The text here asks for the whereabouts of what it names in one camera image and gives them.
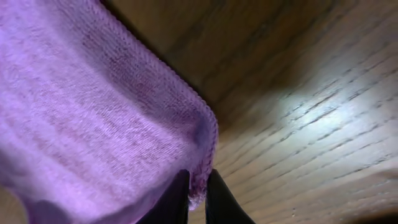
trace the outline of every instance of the purple cloth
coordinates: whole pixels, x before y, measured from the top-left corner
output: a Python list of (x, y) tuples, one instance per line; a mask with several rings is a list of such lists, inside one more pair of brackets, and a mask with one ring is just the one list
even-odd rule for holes
[(134, 223), (181, 169), (205, 196), (214, 114), (99, 1), (0, 0), (0, 183), (32, 223)]

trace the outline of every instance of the purple towel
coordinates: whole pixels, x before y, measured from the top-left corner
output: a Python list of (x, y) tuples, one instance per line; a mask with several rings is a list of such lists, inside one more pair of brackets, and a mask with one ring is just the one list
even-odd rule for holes
[(214, 114), (99, 1), (0, 0), (0, 183), (31, 223), (134, 223), (205, 196)]

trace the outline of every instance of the wooden table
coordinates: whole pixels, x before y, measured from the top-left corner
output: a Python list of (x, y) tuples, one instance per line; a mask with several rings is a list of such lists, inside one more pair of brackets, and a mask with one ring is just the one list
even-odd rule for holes
[(398, 1), (109, 6), (213, 108), (215, 168), (256, 223), (398, 212)]

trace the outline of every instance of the fabric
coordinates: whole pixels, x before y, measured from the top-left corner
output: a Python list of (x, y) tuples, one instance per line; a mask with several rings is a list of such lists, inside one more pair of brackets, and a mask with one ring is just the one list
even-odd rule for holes
[(179, 170), (204, 198), (214, 114), (99, 1), (0, 0), (0, 183), (31, 223), (135, 223)]

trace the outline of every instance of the towel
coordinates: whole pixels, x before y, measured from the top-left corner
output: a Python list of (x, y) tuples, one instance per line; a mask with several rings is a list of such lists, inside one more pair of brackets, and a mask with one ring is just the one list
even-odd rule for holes
[(31, 223), (135, 223), (217, 140), (206, 103), (98, 0), (0, 0), (0, 184)]

